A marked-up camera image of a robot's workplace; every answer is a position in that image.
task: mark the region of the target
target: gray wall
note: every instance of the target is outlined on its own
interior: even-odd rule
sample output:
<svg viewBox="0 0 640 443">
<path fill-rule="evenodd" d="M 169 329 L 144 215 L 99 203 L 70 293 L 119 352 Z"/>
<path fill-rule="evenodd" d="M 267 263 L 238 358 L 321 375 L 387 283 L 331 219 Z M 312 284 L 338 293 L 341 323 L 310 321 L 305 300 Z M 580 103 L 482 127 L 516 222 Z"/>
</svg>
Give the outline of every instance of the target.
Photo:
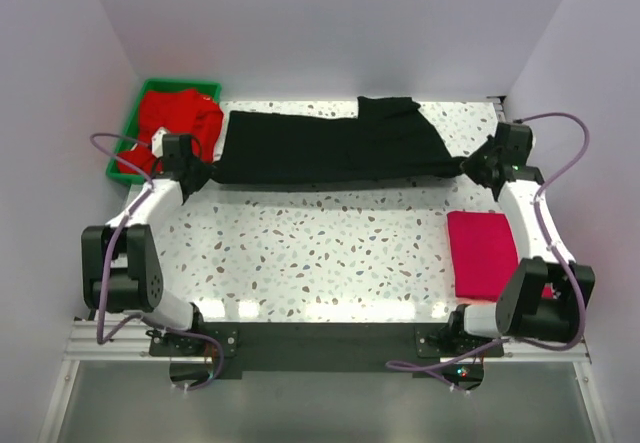
<svg viewBox="0 0 640 443">
<path fill-rule="evenodd" d="M 0 441 L 37 438 L 80 304 L 80 233 L 121 201 L 87 138 L 137 80 L 98 0 L 0 0 Z"/>
<path fill-rule="evenodd" d="M 512 117 L 575 112 L 593 144 L 549 191 L 554 219 L 598 279 L 587 337 L 616 441 L 638 441 L 640 348 L 640 0 L 563 0 L 507 99 Z M 535 161 L 546 173 L 567 161 L 580 133 L 563 120 L 534 123 Z"/>
<path fill-rule="evenodd" d="M 560 0 L 101 0 L 135 70 L 226 98 L 503 95 Z"/>
</svg>

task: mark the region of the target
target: speckled tabletop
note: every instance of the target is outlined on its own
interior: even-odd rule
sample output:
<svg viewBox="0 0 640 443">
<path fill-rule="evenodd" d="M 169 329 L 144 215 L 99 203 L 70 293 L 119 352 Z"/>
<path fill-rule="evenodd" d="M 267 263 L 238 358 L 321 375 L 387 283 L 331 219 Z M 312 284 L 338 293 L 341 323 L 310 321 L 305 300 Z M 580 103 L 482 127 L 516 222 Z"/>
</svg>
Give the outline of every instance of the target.
<svg viewBox="0 0 640 443">
<path fill-rule="evenodd" d="M 468 155 L 495 131 L 491 103 L 421 103 L 453 156 Z M 355 100 L 221 107 L 225 114 L 357 114 Z M 216 152 L 222 147 L 223 139 Z M 499 208 L 465 176 L 278 191 L 209 182 L 155 241 L 165 287 L 195 302 L 206 320 L 442 321 L 459 301 L 446 232 L 454 210 Z"/>
</svg>

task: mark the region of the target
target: gray floor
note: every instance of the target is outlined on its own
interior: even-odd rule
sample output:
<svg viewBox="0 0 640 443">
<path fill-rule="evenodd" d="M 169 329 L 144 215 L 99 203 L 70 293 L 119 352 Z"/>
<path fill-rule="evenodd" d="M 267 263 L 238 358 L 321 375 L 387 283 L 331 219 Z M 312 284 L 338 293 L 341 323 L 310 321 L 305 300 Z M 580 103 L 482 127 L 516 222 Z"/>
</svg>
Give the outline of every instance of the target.
<svg viewBox="0 0 640 443">
<path fill-rule="evenodd" d="M 591 442 L 570 363 L 487 365 L 470 397 L 403 374 L 248 373 L 186 398 L 166 363 L 83 363 L 72 442 Z"/>
</svg>

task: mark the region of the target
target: red cloth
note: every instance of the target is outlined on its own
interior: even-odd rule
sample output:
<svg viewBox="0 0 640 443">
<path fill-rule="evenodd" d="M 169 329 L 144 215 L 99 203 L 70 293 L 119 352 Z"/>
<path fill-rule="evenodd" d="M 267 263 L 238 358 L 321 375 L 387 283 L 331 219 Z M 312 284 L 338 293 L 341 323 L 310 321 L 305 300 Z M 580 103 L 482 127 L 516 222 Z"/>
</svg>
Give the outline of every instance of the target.
<svg viewBox="0 0 640 443">
<path fill-rule="evenodd" d="M 456 296 L 498 301 L 518 267 L 507 218 L 500 213 L 452 211 L 447 228 Z M 542 296 L 553 296 L 548 286 Z"/>
<path fill-rule="evenodd" d="M 202 160 L 213 161 L 213 147 L 222 130 L 223 114 L 218 104 L 208 95 L 198 93 L 195 89 L 178 93 L 162 93 L 148 91 L 138 108 L 137 138 L 144 143 L 151 143 L 151 138 L 158 129 L 164 127 L 169 133 L 191 133 L 202 145 Z M 200 154 L 198 144 L 193 142 L 193 152 Z M 123 151 L 118 156 L 139 166 L 147 173 L 155 156 L 149 148 L 141 145 L 133 150 Z M 135 173 L 118 162 L 121 173 Z"/>
</svg>

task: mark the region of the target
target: folded black fabric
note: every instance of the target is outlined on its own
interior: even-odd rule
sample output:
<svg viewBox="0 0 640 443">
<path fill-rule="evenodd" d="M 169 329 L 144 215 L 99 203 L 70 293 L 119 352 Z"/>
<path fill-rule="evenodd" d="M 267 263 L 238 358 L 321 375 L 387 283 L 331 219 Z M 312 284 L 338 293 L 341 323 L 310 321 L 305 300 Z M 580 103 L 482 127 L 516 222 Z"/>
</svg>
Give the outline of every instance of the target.
<svg viewBox="0 0 640 443">
<path fill-rule="evenodd" d="M 232 111 L 214 180 L 286 184 L 461 174 L 411 98 L 358 98 L 357 118 Z"/>
</svg>

